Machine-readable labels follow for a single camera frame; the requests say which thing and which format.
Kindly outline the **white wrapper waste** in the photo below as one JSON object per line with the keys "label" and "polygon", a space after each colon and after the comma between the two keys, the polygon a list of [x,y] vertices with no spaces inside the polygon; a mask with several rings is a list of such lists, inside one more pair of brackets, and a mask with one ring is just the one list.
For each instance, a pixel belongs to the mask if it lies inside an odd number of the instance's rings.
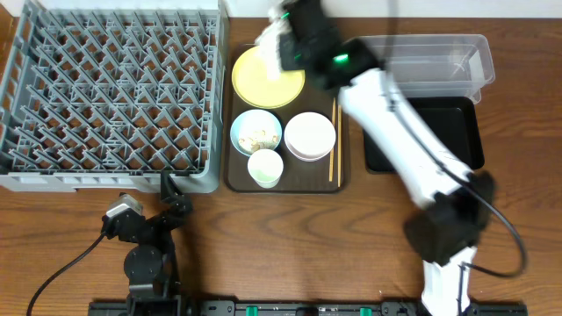
{"label": "white wrapper waste", "polygon": [[272,6],[269,11],[270,24],[256,38],[258,55],[266,67],[266,76],[271,81],[276,81],[282,72],[280,57],[280,37],[290,32],[291,27],[286,21],[288,12],[281,3]]}

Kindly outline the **white green cup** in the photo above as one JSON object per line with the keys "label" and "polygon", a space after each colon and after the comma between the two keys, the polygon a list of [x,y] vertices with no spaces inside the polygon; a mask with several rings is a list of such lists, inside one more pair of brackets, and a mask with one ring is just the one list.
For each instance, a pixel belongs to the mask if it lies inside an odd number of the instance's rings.
{"label": "white green cup", "polygon": [[248,160],[250,176],[264,189],[271,189],[278,184],[284,166],[280,154],[271,149],[257,150]]}

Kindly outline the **light blue bowl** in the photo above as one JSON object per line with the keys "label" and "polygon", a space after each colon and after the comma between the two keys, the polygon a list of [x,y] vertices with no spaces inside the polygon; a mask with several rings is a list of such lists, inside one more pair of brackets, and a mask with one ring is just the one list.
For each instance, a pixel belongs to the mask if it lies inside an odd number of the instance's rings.
{"label": "light blue bowl", "polygon": [[282,126],[269,111],[249,110],[240,114],[230,128],[230,139],[241,154],[251,156],[260,149],[274,150],[282,139]]}

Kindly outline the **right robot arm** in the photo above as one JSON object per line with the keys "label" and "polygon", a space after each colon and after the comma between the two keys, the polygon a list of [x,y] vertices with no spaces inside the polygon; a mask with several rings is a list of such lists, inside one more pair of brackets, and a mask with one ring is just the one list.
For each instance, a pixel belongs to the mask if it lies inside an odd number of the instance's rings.
{"label": "right robot arm", "polygon": [[318,1],[283,1],[276,22],[281,69],[303,69],[377,144],[420,212],[404,232],[423,261],[421,302],[431,315],[460,315],[468,274],[494,194],[428,128],[394,81],[386,60],[363,39],[342,40]]}

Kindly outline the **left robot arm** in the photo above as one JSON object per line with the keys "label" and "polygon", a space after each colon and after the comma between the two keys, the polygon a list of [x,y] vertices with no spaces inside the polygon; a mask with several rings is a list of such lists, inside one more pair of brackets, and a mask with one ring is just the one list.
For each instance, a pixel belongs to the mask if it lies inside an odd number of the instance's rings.
{"label": "left robot arm", "polygon": [[110,205],[101,233],[107,239],[133,243],[124,260],[129,294],[125,305],[111,308],[117,315],[191,315],[193,307],[181,293],[176,247],[171,232],[192,212],[169,171],[161,173],[160,199],[169,208],[148,218],[141,203],[123,193]]}

